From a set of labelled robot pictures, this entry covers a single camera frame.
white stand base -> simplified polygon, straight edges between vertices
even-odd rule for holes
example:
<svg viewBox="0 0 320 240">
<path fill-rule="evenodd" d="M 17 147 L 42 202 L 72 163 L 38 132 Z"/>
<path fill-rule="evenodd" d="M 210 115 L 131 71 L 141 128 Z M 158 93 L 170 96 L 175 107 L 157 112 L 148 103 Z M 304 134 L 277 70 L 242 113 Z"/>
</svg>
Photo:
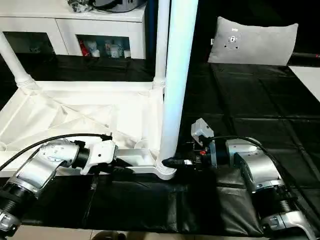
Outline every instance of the white stand base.
<svg viewBox="0 0 320 240">
<path fill-rule="evenodd" d="M 45 138 L 72 133 L 112 133 L 118 157 L 135 173 L 153 173 L 169 180 L 158 162 L 163 117 L 163 91 L 151 82 L 38 81 L 37 90 L 19 88 L 0 111 L 0 165 L 23 148 Z M 87 147 L 98 137 L 71 137 Z M 0 172 L 10 177 L 36 149 Z M 58 176 L 79 175 L 80 169 L 59 168 Z"/>
</svg>

white cabinet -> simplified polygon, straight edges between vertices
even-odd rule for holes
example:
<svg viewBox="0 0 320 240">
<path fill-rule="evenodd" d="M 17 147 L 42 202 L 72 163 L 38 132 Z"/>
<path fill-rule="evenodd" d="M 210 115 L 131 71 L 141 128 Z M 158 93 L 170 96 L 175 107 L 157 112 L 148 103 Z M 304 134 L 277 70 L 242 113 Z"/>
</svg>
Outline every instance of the white cabinet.
<svg viewBox="0 0 320 240">
<path fill-rule="evenodd" d="M 100 56 L 111 56 L 113 45 L 119 46 L 120 57 L 126 50 L 133 59 L 146 58 L 146 5 L 123 13 L 74 13 L 66 0 L 27 2 L 0 0 L 0 31 L 17 53 L 82 56 L 85 51 L 91 54 L 88 43 L 96 42 Z"/>
<path fill-rule="evenodd" d="M 5 33 L 12 48 L 18 50 L 16 52 L 28 52 L 26 49 L 32 48 L 30 44 L 38 40 L 47 41 L 57 55 L 68 54 L 53 18 L 0 17 L 0 30 Z"/>
<path fill-rule="evenodd" d="M 79 45 L 81 37 L 99 36 L 120 37 L 123 41 L 128 39 L 131 57 L 146 58 L 145 31 L 142 22 L 83 19 L 57 19 L 56 22 L 69 55 L 83 55 Z"/>
</svg>

black plastic sheet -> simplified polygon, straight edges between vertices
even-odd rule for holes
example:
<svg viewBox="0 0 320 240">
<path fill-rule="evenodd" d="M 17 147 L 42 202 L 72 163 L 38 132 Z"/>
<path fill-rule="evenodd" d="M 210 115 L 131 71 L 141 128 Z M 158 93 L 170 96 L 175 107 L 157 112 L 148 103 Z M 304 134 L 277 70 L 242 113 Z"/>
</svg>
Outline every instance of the black plastic sheet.
<svg viewBox="0 0 320 240">
<path fill-rule="evenodd" d="M 36 80 L 153 80 L 152 63 L 57 56 L 19 56 Z M 7 101 L 15 84 L 0 65 Z M 288 67 L 191 63 L 178 151 L 203 118 L 216 136 L 254 137 L 286 167 L 320 209 L 320 103 Z M 23 219 L 24 224 L 98 230 L 261 237 L 263 231 L 238 169 L 181 172 L 169 181 L 152 174 L 111 178 L 56 177 Z M 313 225 L 317 217 L 299 195 Z"/>
</svg>

white cylindrical column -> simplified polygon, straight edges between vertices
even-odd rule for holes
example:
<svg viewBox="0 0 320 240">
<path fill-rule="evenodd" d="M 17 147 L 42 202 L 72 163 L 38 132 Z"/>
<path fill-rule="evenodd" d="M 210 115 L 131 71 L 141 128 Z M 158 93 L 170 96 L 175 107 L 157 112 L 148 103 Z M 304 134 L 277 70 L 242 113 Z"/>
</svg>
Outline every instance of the white cylindrical column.
<svg viewBox="0 0 320 240">
<path fill-rule="evenodd" d="M 0 31 L 0 54 L 14 75 L 15 82 L 18 87 L 26 87 L 27 85 L 34 86 L 35 81 L 21 65 L 2 31 Z"/>
<path fill-rule="evenodd" d="M 174 156 L 178 144 L 198 0 L 172 0 L 160 155 Z"/>
<path fill-rule="evenodd" d="M 156 57 L 153 88 L 166 85 L 167 47 L 169 30 L 170 0 L 160 0 L 156 33 Z"/>
</svg>

glass cabinet door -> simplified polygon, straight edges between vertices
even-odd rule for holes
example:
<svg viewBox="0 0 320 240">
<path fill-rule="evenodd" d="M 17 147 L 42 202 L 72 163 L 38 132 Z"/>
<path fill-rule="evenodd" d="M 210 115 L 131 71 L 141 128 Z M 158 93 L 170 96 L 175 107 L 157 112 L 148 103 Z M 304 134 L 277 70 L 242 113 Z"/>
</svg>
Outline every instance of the glass cabinet door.
<svg viewBox="0 0 320 240">
<path fill-rule="evenodd" d="M 3 33 L 17 54 L 55 54 L 45 32 L 4 31 Z"/>
<path fill-rule="evenodd" d="M 76 35 L 83 56 L 130 58 L 129 37 Z"/>
<path fill-rule="evenodd" d="M 0 29 L 16 53 L 68 55 L 53 18 L 0 17 Z"/>
</svg>

